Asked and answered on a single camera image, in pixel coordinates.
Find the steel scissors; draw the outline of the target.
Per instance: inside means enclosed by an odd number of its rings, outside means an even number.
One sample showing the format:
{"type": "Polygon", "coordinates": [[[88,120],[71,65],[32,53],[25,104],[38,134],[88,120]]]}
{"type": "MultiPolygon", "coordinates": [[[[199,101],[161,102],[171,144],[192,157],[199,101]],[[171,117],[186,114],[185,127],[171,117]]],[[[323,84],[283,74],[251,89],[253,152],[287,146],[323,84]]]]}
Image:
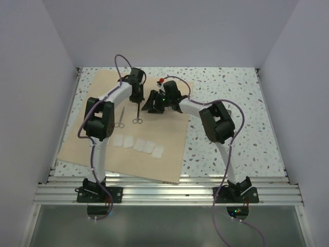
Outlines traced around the steel scissors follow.
{"type": "Polygon", "coordinates": [[[125,107],[121,110],[119,121],[115,123],[115,128],[124,128],[123,117],[124,117],[125,107]]]}
{"type": "Polygon", "coordinates": [[[143,120],[140,118],[140,113],[139,115],[136,114],[136,118],[133,119],[132,121],[133,124],[142,124],[143,120]]]}

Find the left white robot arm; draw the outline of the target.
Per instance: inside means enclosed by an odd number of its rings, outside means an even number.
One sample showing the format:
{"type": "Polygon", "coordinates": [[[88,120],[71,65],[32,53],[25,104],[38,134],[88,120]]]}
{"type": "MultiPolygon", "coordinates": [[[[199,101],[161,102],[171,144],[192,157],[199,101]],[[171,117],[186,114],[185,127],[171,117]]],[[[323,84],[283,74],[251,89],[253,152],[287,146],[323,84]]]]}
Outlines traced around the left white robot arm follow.
{"type": "Polygon", "coordinates": [[[126,76],[120,76],[115,87],[98,98],[87,100],[84,119],[78,130],[78,138],[91,141],[90,175],[85,183],[93,186],[88,195],[95,202],[106,198],[107,190],[104,185],[106,143],[115,130],[115,108],[124,100],[140,104],[144,100],[143,86],[146,73],[139,68],[132,68],[126,76]]]}

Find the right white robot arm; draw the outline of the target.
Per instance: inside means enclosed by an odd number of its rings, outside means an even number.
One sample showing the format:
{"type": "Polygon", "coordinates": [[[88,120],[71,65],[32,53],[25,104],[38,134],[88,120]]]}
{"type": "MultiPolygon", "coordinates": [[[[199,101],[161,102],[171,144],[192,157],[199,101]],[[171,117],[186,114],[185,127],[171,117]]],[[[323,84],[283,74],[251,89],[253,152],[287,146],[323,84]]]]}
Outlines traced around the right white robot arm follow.
{"type": "Polygon", "coordinates": [[[204,132],[209,141],[216,144],[223,161],[226,163],[225,177],[228,186],[220,191],[225,191],[235,202],[241,202],[247,197],[247,190],[251,188],[250,178],[239,174],[237,166],[232,160],[233,141],[243,127],[235,130],[235,124],[224,106],[224,102],[232,104],[229,100],[215,100],[209,103],[201,103],[183,95],[175,81],[163,83],[159,81],[159,90],[152,90],[142,107],[148,113],[163,113],[165,108],[173,111],[190,114],[199,117],[202,121],[204,132]]]}

